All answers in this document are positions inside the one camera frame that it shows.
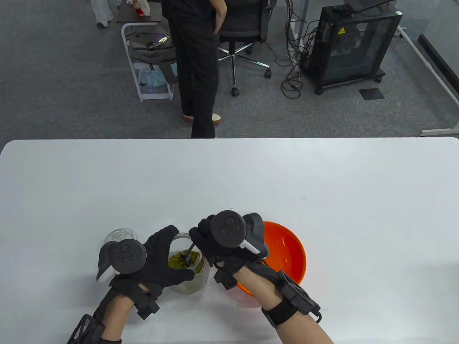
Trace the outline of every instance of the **person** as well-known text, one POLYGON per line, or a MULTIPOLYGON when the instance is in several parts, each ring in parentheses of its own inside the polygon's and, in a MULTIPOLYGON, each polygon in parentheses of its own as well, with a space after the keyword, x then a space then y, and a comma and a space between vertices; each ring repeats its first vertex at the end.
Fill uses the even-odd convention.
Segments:
POLYGON ((97 27, 106 28, 108 22, 113 20, 113 12, 108 7, 108 0, 91 0, 91 6, 97 27))
MULTIPOLYGON (((217 266, 220 269, 231 266, 226 270, 234 272, 231 278, 248 288, 265 311, 270 311, 279 305, 283 301, 283 296, 271 281, 257 274, 257 269, 253 268, 254 254, 242 255, 239 251, 209 244, 206 234, 209 232, 210 219, 211 217, 203 219, 198 227, 190 230, 195 245, 210 262, 216 261, 214 258, 218 256, 217 266)), ((135 273, 135 276, 129 277, 135 280, 144 292, 148 293, 149 288, 155 288, 155 285, 164 288, 193 278, 194 273, 190 269, 174 270, 167 267, 170 243, 177 233, 177 228, 168 226, 152 235, 145 243, 146 264, 135 273)), ((121 343, 123 329, 133 306, 134 302, 127 296, 118 294, 113 298, 102 320, 105 326, 101 337, 103 344, 121 343)), ((333 344, 310 315, 303 315, 299 311, 279 324, 276 331, 283 344, 333 344)))
POLYGON ((226 17, 224 0, 162 0, 175 45, 183 119, 193 122, 191 137, 215 138, 213 113, 218 89, 218 32, 226 17))

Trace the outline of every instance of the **person's hand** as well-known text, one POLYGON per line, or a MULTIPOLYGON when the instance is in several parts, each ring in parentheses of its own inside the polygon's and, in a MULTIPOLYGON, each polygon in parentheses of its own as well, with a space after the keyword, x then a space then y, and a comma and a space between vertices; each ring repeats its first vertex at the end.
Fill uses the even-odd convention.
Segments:
POLYGON ((215 30, 213 31, 213 34, 216 35, 220 31, 223 22, 225 21, 226 18, 226 9, 224 11, 217 11, 217 14, 215 15, 215 30))
POLYGON ((260 257, 248 249, 241 247, 227 248, 215 241, 210 234, 210 225, 215 215, 202 219, 198 227, 190 229, 191 240, 202 252, 210 266, 218 268, 214 278, 218 283, 222 283, 226 289, 231 289, 237 285, 233 275, 243 266, 261 261, 260 257))
POLYGON ((183 281, 191 281, 195 273, 191 269, 178 270, 168 267, 170 245, 174 237, 179 233, 175 226, 167 226, 153 234, 144 243, 146 249, 146 262, 138 272, 126 275, 141 283, 144 290, 151 289, 152 283, 162 288, 180 284, 183 281))
POLYGON ((167 226, 150 236, 144 244, 144 266, 137 272, 115 276, 109 285, 123 295, 140 291, 157 299, 165 287, 191 281, 195 276, 191 269, 177 270, 168 267, 170 245, 178 233, 176 227, 167 226))

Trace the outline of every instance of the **gray backpack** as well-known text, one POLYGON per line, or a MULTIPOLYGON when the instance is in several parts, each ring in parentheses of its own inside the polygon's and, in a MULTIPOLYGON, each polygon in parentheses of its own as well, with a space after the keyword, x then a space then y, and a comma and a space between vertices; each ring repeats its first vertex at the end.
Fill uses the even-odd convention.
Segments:
POLYGON ((159 66, 167 83, 177 82, 171 64, 176 62, 172 37, 157 25, 131 26, 126 28, 129 55, 134 62, 159 66))

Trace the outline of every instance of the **office chair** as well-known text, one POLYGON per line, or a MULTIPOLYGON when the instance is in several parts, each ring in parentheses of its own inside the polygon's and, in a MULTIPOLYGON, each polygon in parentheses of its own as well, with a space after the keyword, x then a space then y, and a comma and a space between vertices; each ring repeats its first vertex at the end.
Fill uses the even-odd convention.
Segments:
POLYGON ((259 61, 252 60, 247 56, 239 55, 247 48, 251 48, 254 42, 264 43, 268 36, 268 21, 277 0, 226 0, 227 13, 225 21, 220 29, 220 42, 228 42, 229 50, 218 48, 226 53, 219 61, 231 58, 233 69, 233 97, 239 95, 236 87, 235 57, 249 61, 266 68, 265 78, 271 77, 271 67, 259 61), (245 43, 236 49, 236 43, 245 43))

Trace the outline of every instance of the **chair base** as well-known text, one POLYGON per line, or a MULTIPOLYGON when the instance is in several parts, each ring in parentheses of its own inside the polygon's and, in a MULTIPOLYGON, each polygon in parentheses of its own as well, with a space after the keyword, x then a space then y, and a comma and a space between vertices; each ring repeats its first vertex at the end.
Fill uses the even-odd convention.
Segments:
POLYGON ((226 53, 225 56, 221 57, 218 59, 218 61, 222 61, 222 60, 225 60, 227 58, 230 58, 231 59, 231 69, 233 71, 233 86, 232 86, 232 89, 231 89, 231 94, 233 95, 233 97, 237 97, 240 92, 238 90, 238 88, 236 87, 236 67, 235 67, 235 63, 234 63, 234 60, 236 57, 239 57, 243 60, 246 60, 248 62, 251 62, 257 66, 261 66, 261 67, 265 67, 266 68, 266 71, 264 73, 264 77, 265 78, 270 78, 272 73, 271 73, 271 66, 265 64, 265 63, 262 63, 260 61, 256 61, 256 60, 252 60, 250 58, 248 58, 247 56, 243 56, 243 55, 239 55, 238 53, 240 53, 241 51, 245 50, 245 49, 249 49, 249 51, 252 49, 253 47, 253 43, 249 43, 249 44, 246 44, 242 47, 240 47, 239 49, 235 49, 235 43, 234 42, 230 42, 229 43, 229 50, 226 50, 226 49, 223 49, 223 48, 220 48, 218 47, 218 50, 226 53))

